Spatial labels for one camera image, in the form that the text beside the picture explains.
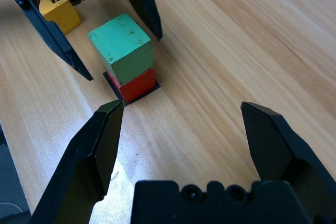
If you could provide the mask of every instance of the gray floor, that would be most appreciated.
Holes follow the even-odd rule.
[[[20,212],[14,206],[3,205],[4,202],[16,204],[23,211],[29,210],[0,126],[0,219]]]

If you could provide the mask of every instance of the stacked blocks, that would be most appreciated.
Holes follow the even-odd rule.
[[[120,15],[91,31],[89,38],[125,102],[155,87],[151,40],[130,16]]]
[[[47,21],[54,21],[63,34],[68,33],[80,24],[80,18],[69,0],[53,3],[51,0],[41,0],[40,13]]]

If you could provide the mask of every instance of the screw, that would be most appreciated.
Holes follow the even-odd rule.
[[[25,2],[24,2],[23,0],[19,0],[19,1],[17,2],[17,4],[18,4],[20,7],[24,7]]]

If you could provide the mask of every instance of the wood grain surface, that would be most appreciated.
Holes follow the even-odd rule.
[[[161,88],[126,107],[109,194],[91,223],[128,223],[134,184],[210,180],[246,190],[258,174],[242,101],[281,113],[336,178],[336,0],[156,0],[160,42],[128,0],[89,0],[67,38],[89,82],[45,45],[14,0],[0,0],[0,121],[31,211],[67,144],[116,99],[87,33],[128,13],[153,39]]]

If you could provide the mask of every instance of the black square base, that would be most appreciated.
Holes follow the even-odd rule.
[[[125,102],[124,98],[122,97],[121,93],[119,92],[119,90],[117,89],[117,87],[114,85],[113,81],[110,79],[109,75],[107,74],[107,72],[103,73],[105,79],[107,80],[107,82],[109,83],[109,85],[111,86],[112,90],[114,91],[114,93],[116,94],[116,96],[118,97],[119,101],[124,102],[124,106],[126,107],[129,104],[132,104],[133,102],[136,102],[137,100],[140,100],[141,98],[145,97],[146,95],[152,93],[154,90],[160,88],[160,84],[155,81],[155,87],[152,88],[151,90],[147,91],[145,94],[142,94],[141,96],[139,96],[138,98],[134,99],[131,102]]]

